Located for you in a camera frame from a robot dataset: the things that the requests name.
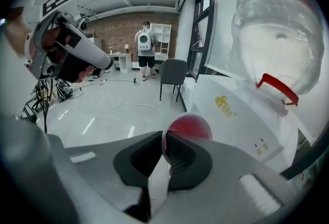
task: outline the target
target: plastic bottle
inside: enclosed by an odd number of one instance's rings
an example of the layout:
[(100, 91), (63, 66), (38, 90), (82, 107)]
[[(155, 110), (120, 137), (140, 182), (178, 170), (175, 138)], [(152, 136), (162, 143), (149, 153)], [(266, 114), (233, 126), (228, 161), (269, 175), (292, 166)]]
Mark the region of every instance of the plastic bottle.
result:
[[(232, 36), (232, 66), (253, 82), (268, 73), (298, 95), (317, 83), (324, 46), (315, 0), (237, 0)], [(270, 85), (262, 89), (285, 98)]]

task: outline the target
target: floor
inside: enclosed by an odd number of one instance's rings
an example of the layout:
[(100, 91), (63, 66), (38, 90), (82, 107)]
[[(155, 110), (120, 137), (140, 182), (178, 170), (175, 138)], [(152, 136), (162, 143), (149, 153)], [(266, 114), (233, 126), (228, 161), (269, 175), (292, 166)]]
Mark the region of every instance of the floor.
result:
[[(121, 73), (114, 71), (103, 74), (98, 81), (134, 80), (134, 72)], [(54, 102), (50, 105), (47, 116), (48, 133), (61, 138), (65, 147), (106, 143), (133, 137), (147, 132), (162, 130), (162, 115), (164, 125), (176, 115), (183, 113), (180, 98), (176, 103), (177, 91), (173, 94), (173, 85), (162, 86), (162, 99), (159, 100), (160, 79), (148, 77), (143, 82), (137, 72), (136, 81), (112, 82), (102, 86), (86, 86), (82, 91), (74, 92), (74, 98), (63, 103)], [(90, 84), (84, 81), (79, 86)], [(157, 107), (161, 113), (147, 106), (123, 105), (117, 112), (112, 109), (122, 104), (143, 104)], [(43, 129), (42, 113), (38, 114), (38, 126)], [(149, 178), (149, 192), (152, 214), (161, 206), (167, 196), (169, 182), (169, 167), (165, 159), (158, 162)]]

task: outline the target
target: red handle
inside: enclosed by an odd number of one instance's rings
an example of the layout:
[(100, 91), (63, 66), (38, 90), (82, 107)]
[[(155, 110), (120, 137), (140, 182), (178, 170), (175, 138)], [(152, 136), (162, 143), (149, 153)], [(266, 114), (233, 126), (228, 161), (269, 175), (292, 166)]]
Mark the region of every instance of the red handle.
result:
[(284, 101), (282, 101), (283, 104), (298, 106), (298, 100), (299, 100), (298, 96), (283, 82), (279, 81), (277, 78), (274, 78), (273, 76), (267, 73), (263, 74), (261, 81), (259, 82), (259, 84), (256, 84), (256, 87), (257, 88), (261, 87), (263, 82), (272, 85), (274, 88), (278, 89), (280, 92), (282, 92), (291, 100), (291, 103), (285, 103)]

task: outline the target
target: black shorts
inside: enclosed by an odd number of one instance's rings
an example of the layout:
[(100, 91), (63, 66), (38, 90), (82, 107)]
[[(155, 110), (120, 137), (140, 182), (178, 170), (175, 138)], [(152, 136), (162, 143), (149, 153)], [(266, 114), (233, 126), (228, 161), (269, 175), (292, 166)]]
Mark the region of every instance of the black shorts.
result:
[(155, 57), (149, 57), (149, 56), (138, 56), (138, 64), (139, 67), (146, 67), (148, 64), (150, 68), (154, 67), (154, 59)]

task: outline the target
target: yellow logo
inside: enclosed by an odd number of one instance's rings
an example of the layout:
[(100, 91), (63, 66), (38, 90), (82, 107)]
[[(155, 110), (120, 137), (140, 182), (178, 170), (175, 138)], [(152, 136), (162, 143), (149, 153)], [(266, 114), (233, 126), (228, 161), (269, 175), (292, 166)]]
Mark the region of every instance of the yellow logo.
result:
[(226, 102), (227, 97), (222, 96), (222, 97), (216, 97), (216, 104), (218, 108), (220, 108), (223, 112), (223, 114), (227, 117), (230, 118), (232, 116), (232, 111), (230, 110), (230, 106)]

